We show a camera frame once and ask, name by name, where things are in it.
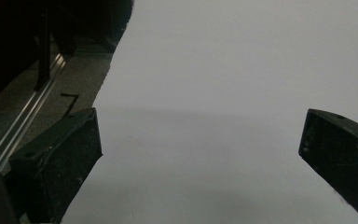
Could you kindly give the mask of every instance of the white surface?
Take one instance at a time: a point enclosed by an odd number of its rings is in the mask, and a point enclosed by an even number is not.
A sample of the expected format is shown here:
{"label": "white surface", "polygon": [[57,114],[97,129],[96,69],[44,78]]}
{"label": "white surface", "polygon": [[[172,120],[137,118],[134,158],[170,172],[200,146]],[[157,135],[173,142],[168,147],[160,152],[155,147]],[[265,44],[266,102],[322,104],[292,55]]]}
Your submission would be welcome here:
{"label": "white surface", "polygon": [[139,0],[95,102],[104,156],[64,223],[358,223],[297,155],[358,122],[358,0]]}

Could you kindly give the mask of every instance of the black mark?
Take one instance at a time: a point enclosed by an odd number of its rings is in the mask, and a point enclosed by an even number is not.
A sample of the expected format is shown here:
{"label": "black mark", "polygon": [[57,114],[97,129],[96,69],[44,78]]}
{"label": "black mark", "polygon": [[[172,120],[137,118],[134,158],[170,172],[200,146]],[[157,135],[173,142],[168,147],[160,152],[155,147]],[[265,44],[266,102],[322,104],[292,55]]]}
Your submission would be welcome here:
{"label": "black mark", "polygon": [[79,98],[79,95],[74,95],[74,94],[68,94],[68,93],[61,93],[60,96],[63,97],[74,97],[74,100],[72,101],[72,103],[69,105],[68,109],[66,110],[65,114],[63,114],[63,116],[67,116],[69,113],[71,113],[72,108],[74,108],[74,105],[77,101],[77,98]]}

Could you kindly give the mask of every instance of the metal strip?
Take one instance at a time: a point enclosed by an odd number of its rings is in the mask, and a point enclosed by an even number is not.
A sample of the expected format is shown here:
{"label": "metal strip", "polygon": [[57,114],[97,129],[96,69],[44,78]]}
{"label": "metal strip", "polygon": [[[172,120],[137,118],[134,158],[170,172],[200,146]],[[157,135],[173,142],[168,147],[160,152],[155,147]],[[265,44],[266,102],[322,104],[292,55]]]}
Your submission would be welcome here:
{"label": "metal strip", "polygon": [[50,94],[55,78],[60,74],[65,66],[65,60],[61,54],[57,55],[50,67],[50,79],[40,91],[35,91],[27,104],[24,106],[20,114],[16,117],[13,123],[5,132],[0,140],[0,171],[5,168],[7,159],[10,154],[15,150],[20,140],[23,138],[25,132],[31,125],[34,117],[39,109],[45,103],[48,95]]}

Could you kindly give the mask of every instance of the white backdrop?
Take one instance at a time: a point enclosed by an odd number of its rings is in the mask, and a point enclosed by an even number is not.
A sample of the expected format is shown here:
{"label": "white backdrop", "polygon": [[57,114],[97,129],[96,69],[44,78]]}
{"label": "white backdrop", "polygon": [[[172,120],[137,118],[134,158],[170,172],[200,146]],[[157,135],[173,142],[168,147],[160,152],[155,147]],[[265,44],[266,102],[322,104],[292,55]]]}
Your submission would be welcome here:
{"label": "white backdrop", "polygon": [[308,108],[358,122],[358,0],[136,1],[94,105],[63,223],[358,223],[297,154]]}

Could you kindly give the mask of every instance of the metal rail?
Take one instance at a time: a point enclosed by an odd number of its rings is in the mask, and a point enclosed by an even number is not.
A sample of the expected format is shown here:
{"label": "metal rail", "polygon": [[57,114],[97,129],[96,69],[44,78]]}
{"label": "metal rail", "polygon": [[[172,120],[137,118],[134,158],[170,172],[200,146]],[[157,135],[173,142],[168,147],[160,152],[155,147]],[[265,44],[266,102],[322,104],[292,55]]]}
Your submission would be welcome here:
{"label": "metal rail", "polygon": [[34,120],[34,117],[39,112],[39,109],[43,103],[45,103],[54,87],[56,77],[61,73],[64,66],[65,60],[61,54],[58,54],[50,66],[50,78],[48,82],[39,91],[35,91],[32,94],[20,114],[12,122],[0,140],[0,172],[4,170],[11,153],[16,149]]}

